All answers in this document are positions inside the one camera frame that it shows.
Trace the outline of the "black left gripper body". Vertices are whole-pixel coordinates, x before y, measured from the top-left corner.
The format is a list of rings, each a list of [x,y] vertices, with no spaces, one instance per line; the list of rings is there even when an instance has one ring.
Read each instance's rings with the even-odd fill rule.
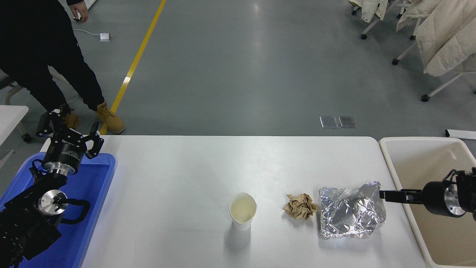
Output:
[[[85,153],[85,142],[80,133],[55,133],[42,160],[45,170],[52,170],[54,164],[69,166],[69,170],[79,170]]]

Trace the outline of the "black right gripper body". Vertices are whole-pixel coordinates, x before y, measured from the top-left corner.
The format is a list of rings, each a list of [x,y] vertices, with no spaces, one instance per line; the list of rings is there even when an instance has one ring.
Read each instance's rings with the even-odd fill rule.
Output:
[[[434,215],[448,216],[445,204],[445,189],[443,182],[429,182],[422,190],[422,203],[424,207]]]

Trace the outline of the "person's left hand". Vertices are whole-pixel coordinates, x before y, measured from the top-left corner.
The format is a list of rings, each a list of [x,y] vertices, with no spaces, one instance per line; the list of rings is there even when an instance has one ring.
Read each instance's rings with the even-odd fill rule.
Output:
[[[84,0],[68,0],[67,4],[73,14],[74,20],[81,23],[88,20],[89,12]]]

